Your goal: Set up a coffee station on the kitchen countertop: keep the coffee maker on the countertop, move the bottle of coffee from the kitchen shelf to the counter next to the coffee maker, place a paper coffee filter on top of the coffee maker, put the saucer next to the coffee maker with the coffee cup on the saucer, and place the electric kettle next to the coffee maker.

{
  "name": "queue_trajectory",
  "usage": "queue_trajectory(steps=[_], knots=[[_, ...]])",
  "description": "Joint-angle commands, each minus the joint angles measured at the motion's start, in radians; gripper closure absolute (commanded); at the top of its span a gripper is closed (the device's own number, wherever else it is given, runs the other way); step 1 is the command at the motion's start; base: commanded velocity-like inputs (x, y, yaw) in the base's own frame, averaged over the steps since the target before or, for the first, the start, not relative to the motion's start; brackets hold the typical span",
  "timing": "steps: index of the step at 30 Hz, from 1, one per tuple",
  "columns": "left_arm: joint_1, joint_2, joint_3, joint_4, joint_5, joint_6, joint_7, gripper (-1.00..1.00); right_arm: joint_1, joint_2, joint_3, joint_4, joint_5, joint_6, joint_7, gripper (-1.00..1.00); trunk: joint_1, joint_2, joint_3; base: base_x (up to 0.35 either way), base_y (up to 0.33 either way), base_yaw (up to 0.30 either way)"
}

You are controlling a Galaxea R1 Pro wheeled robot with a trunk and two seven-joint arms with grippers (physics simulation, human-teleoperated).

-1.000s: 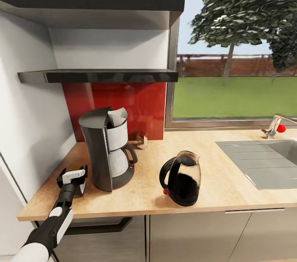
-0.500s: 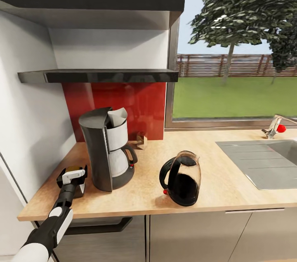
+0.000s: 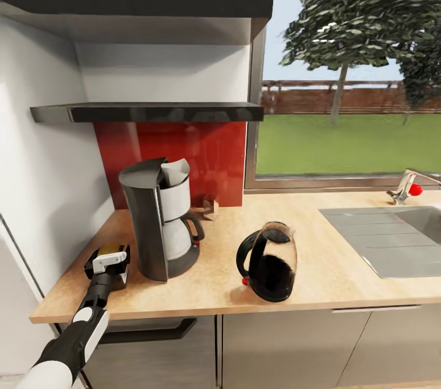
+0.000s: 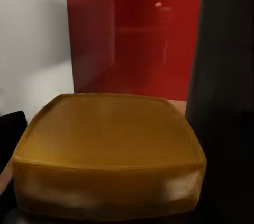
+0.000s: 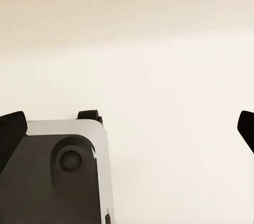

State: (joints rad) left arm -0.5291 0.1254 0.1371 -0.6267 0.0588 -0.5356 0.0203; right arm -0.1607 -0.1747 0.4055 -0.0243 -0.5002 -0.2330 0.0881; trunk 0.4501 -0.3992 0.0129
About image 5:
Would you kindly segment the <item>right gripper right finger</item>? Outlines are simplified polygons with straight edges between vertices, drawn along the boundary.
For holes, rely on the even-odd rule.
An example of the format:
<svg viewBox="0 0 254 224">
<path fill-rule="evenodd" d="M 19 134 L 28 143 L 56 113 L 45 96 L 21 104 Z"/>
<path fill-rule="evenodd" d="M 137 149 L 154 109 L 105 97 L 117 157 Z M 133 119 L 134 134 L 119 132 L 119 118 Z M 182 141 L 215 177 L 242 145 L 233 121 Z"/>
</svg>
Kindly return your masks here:
<svg viewBox="0 0 254 224">
<path fill-rule="evenodd" d="M 254 113 L 242 111 L 238 120 L 237 129 L 254 153 Z"/>
</svg>

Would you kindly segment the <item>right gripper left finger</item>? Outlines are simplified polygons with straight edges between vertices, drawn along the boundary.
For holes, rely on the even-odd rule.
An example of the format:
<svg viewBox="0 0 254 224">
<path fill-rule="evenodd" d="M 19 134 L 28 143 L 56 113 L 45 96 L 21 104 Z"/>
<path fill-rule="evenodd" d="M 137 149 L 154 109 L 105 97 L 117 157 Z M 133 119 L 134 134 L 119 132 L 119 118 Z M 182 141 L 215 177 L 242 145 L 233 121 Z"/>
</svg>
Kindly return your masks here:
<svg viewBox="0 0 254 224">
<path fill-rule="evenodd" d="M 0 174 L 28 130 L 23 111 L 0 117 Z"/>
</svg>

